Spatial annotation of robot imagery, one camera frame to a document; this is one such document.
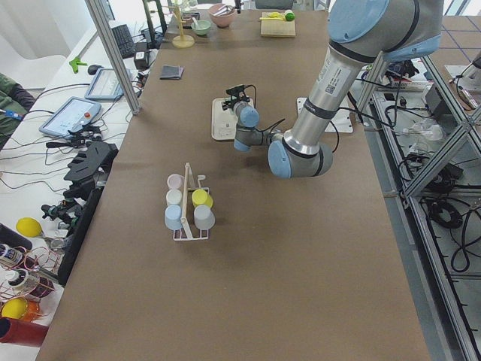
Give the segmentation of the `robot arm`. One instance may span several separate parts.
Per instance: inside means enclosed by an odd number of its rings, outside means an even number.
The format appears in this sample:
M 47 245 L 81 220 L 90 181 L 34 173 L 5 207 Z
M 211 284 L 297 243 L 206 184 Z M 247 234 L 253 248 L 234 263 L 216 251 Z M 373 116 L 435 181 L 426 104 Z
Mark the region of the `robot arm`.
M 441 1 L 335 2 L 324 65 L 290 130 L 259 130 L 259 113 L 249 105 L 244 86 L 228 89 L 231 98 L 222 107 L 237 117 L 234 148 L 268 146 L 270 170 L 281 178 L 326 173 L 333 155 L 319 139 L 362 67 L 379 53 L 390 62 L 433 53 L 440 46 L 442 17 Z

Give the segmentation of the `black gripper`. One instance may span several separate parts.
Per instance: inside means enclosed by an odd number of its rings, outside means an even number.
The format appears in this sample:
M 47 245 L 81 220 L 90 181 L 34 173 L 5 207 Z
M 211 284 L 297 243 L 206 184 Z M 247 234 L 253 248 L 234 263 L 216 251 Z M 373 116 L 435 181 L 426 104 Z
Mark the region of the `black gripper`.
M 234 8 L 236 9 L 237 13 L 241 12 L 242 1 L 241 0 L 234 0 Z
M 237 86 L 233 86 L 228 88 L 225 93 L 229 96 L 228 99 L 225 99 L 222 102 L 222 109 L 226 111 L 227 109 L 234 109 L 234 106 L 238 102 L 250 102 L 250 97 L 246 94 L 245 90 L 249 87 L 249 85 L 240 84 Z

